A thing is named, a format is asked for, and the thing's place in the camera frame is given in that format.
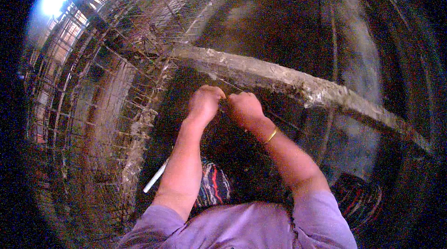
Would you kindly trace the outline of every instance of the hand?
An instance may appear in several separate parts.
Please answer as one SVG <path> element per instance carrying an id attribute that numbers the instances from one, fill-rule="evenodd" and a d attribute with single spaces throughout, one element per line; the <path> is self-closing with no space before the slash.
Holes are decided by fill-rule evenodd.
<path id="1" fill-rule="evenodd" d="M 189 102 L 188 120 L 205 129 L 217 113 L 220 98 L 226 98 L 219 87 L 203 85 Z"/>
<path id="2" fill-rule="evenodd" d="M 228 97 L 232 113 L 231 116 L 239 126 L 253 131 L 260 120 L 265 119 L 261 103 L 253 93 L 242 92 Z"/>

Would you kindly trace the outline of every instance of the shirt sleeve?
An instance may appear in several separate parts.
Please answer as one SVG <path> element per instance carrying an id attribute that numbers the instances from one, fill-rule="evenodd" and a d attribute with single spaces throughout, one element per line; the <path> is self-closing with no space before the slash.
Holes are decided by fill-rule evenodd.
<path id="1" fill-rule="evenodd" d="M 116 248 L 155 248 L 164 243 L 184 223 L 178 213 L 161 205 L 150 206 Z"/>
<path id="2" fill-rule="evenodd" d="M 296 200 L 293 219 L 299 248 L 357 248 L 335 197 L 328 191 L 306 194 Z"/>

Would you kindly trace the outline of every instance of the concrete beam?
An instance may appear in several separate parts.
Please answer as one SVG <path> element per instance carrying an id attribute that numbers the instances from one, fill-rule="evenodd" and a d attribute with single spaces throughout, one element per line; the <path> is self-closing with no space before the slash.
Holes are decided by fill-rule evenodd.
<path id="1" fill-rule="evenodd" d="M 305 108 L 334 107 L 370 127 L 397 133 L 402 140 L 411 141 L 431 154 L 430 143 L 405 120 L 344 86 L 277 64 L 213 49 L 176 46 L 172 56 L 185 59 L 181 64 L 211 76 L 283 93 Z"/>

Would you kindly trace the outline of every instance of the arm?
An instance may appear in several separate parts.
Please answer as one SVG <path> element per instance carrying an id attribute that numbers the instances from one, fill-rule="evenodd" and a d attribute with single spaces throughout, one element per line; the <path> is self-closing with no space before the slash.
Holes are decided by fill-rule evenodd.
<path id="1" fill-rule="evenodd" d="M 188 117 L 182 122 L 176 144 L 152 205 L 176 211 L 186 221 L 197 198 L 202 179 L 200 139 L 214 118 L 219 99 L 225 94 L 218 87 L 202 86 L 190 100 Z"/>
<path id="2" fill-rule="evenodd" d="M 275 124 L 265 117 L 255 95 L 232 94 L 228 99 L 236 122 L 264 143 L 275 129 Z M 326 178 L 312 158 L 280 131 L 265 144 L 265 148 L 275 161 L 282 179 L 291 188 L 295 201 L 309 191 L 330 192 Z"/>

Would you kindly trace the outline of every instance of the wrist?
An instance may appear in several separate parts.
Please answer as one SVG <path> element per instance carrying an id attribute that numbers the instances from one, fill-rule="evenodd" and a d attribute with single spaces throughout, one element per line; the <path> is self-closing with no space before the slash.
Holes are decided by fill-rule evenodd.
<path id="1" fill-rule="evenodd" d="M 263 117 L 254 120 L 249 130 L 259 142 L 264 143 L 275 128 L 276 125 L 270 119 Z"/>
<path id="2" fill-rule="evenodd" d="M 190 116 L 186 117 L 182 122 L 182 128 L 188 131 L 203 133 L 205 127 L 208 124 L 203 124 L 200 120 L 192 118 Z"/>

